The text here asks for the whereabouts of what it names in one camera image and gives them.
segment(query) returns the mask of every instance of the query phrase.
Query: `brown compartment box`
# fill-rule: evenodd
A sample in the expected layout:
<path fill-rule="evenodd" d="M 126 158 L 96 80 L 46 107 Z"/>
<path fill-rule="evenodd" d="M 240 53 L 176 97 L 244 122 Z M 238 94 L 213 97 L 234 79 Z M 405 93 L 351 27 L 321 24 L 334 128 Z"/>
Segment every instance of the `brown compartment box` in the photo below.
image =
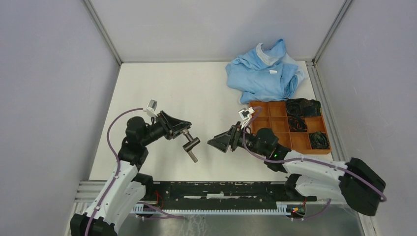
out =
<path fill-rule="evenodd" d="M 262 107 L 262 111 L 252 122 L 252 132 L 256 134 L 261 128 L 271 128 L 278 137 L 278 143 L 303 154 L 328 154 L 330 149 L 312 149 L 309 134 L 320 131 L 327 135 L 323 115 L 305 117 L 307 132 L 290 132 L 285 102 L 251 102 L 251 107 Z"/>

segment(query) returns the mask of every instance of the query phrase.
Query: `gray wall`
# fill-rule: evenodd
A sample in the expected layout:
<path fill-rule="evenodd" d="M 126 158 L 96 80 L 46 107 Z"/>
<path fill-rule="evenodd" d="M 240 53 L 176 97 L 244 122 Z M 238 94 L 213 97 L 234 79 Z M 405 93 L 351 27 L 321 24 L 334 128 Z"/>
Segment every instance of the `gray wall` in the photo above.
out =
<path fill-rule="evenodd" d="M 385 236 L 416 235 L 417 1 L 357 0 L 318 70 L 347 153 L 387 182 Z"/>
<path fill-rule="evenodd" d="M 62 235 L 117 71 L 80 0 L 0 3 L 0 235 Z"/>
<path fill-rule="evenodd" d="M 344 0 L 91 0 L 126 61 L 231 60 L 283 37 L 311 59 Z"/>

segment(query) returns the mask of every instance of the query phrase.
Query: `blue cloth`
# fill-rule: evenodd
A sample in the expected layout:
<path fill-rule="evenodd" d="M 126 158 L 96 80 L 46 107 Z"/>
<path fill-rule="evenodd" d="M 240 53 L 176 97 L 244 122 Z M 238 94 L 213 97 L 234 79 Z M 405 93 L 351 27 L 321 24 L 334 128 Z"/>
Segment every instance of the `blue cloth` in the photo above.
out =
<path fill-rule="evenodd" d="M 242 91 L 240 103 L 282 101 L 292 98 L 305 79 L 304 71 L 286 53 L 283 39 L 270 50 L 263 43 L 226 66 L 227 86 Z"/>

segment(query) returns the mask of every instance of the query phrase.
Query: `gray floor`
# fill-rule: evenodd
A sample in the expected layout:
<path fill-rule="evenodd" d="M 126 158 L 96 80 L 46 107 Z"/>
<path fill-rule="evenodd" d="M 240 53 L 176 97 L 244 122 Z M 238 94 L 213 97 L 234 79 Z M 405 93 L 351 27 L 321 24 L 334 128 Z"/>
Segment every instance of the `gray floor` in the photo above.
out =
<path fill-rule="evenodd" d="M 321 208 L 307 206 L 307 215 Z M 340 206 L 331 206 L 320 217 L 303 222 L 266 215 L 189 215 L 187 220 L 142 222 L 131 215 L 119 236 L 362 236 L 359 223 L 356 213 Z"/>

